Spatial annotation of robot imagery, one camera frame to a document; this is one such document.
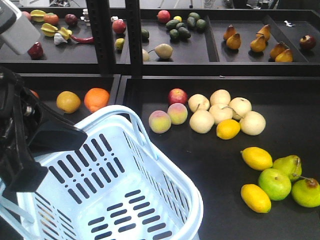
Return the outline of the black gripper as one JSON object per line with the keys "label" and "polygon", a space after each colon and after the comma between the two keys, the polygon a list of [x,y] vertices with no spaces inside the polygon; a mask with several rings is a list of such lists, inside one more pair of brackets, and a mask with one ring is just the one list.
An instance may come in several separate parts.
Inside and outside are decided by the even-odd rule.
{"label": "black gripper", "polygon": [[[28,100],[33,113],[27,111]],[[38,100],[18,74],[0,68],[0,177],[9,191],[35,192],[46,177],[48,169],[33,159],[30,150],[78,150],[87,137],[85,131]]]}

